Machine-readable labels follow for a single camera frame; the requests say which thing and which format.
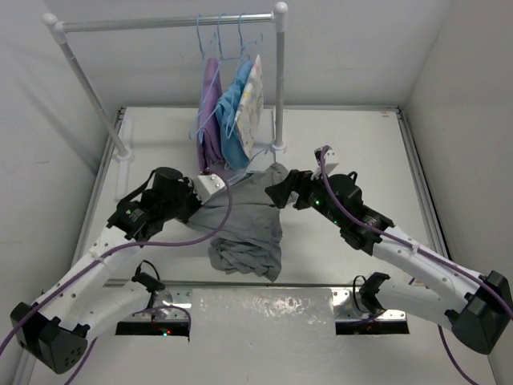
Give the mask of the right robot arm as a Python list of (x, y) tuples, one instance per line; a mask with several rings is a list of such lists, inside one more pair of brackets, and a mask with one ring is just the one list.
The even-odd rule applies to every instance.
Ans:
[(292, 194), (294, 208), (312, 208), (337, 226), (355, 250), (388, 262), (419, 280), (415, 289), (388, 274), (373, 273), (360, 289), (357, 303), (370, 313), (404, 310), (452, 332), (463, 345), (490, 354), (512, 320), (508, 280), (492, 270), (484, 275), (453, 263), (405, 234), (391, 219), (366, 206), (357, 173), (313, 177), (292, 170), (265, 192), (279, 209)]

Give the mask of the grey t shirt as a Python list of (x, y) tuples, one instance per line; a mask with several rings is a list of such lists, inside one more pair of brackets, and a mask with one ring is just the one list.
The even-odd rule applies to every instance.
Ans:
[(242, 177), (230, 187), (232, 210), (208, 247), (213, 269), (277, 280), (281, 273), (283, 232), (280, 210), (265, 189), (282, 182), (288, 173), (284, 165), (274, 163), (262, 172)]

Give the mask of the light blue wire hanger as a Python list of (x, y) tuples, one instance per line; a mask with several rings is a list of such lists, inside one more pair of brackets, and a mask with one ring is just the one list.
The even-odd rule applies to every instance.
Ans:
[(254, 162), (254, 160), (260, 155), (260, 154), (264, 154), (264, 155), (267, 155), (268, 153), (270, 152), (270, 149), (269, 148), (262, 148), (260, 150), (258, 150), (250, 159), (249, 159), (249, 163), (248, 165), (243, 169), (241, 170), (240, 172), (238, 172), (236, 175), (232, 176), (231, 178), (228, 179), (228, 183), (230, 185), (232, 184), (235, 184), (237, 183), (238, 181), (244, 179), (247, 175), (251, 175), (252, 174), (252, 171), (250, 170), (251, 168), (251, 164)]

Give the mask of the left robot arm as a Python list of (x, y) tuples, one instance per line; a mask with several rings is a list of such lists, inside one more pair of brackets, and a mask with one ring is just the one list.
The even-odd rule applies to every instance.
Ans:
[(33, 303), (10, 313), (18, 344), (56, 374), (83, 356), (96, 323), (87, 321), (91, 299), (110, 276), (170, 220), (184, 220), (207, 199), (200, 179), (159, 167), (116, 205), (98, 238), (72, 268)]

